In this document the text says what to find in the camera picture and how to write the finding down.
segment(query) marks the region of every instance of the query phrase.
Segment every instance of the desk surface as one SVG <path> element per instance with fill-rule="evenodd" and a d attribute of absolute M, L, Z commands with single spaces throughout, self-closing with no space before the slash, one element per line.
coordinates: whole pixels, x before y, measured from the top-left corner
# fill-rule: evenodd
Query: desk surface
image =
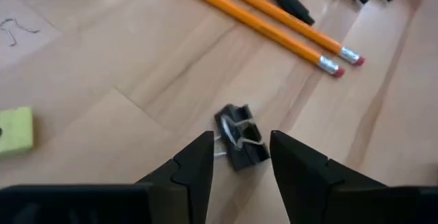
<path fill-rule="evenodd" d="M 301 1 L 361 68 L 336 59 L 333 79 L 201 0 L 0 0 L 1 20 L 41 30 L 0 34 L 0 110 L 32 106 L 36 139 L 0 186 L 134 182 L 226 103 L 248 103 L 266 142 L 280 129 L 383 183 L 436 184 L 438 0 Z M 214 166 L 208 223 L 287 223 L 270 162 Z"/>

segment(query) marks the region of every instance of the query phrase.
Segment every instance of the wood grain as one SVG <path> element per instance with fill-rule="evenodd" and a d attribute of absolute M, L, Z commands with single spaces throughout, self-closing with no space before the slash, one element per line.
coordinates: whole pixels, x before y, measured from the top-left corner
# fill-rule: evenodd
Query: wood grain
<path fill-rule="evenodd" d="M 30 105 L 36 124 L 0 186 L 134 182 L 227 103 L 249 104 L 267 143 L 280 129 L 383 183 L 436 184 L 438 0 L 301 1 L 364 66 L 334 57 L 333 79 L 201 0 L 0 0 L 0 19 L 41 30 L 14 48 L 0 35 L 0 110 Z M 287 223 L 271 163 L 216 159 L 207 222 Z"/>

